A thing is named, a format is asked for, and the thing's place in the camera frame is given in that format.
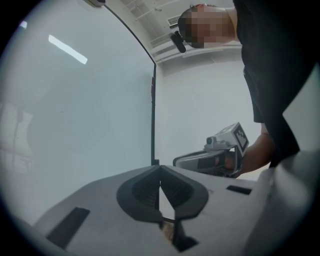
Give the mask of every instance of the white wall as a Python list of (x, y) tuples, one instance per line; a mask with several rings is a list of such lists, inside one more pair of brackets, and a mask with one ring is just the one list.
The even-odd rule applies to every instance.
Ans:
[[(202, 150), (206, 137), (235, 122), (241, 123), (250, 144), (256, 140), (261, 125), (253, 122), (243, 68), (241, 60), (213, 63), (204, 54), (158, 67), (156, 158), (161, 164), (172, 165), (175, 157)], [(265, 168), (240, 178), (256, 180)]]

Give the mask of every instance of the person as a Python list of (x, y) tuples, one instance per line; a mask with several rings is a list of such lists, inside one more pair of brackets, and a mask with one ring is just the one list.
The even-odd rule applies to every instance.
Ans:
[[(178, 19), (182, 40), (193, 48), (212, 48), (240, 41), (253, 121), (261, 123), (261, 134), (247, 148), (235, 178), (268, 163), (275, 167), (299, 151), (283, 112), (295, 98), (312, 71), (316, 49), (310, 47), (316, 15), (310, 8), (273, 0), (234, 0), (234, 7), (197, 4)], [(234, 168), (228, 153), (225, 167)]]

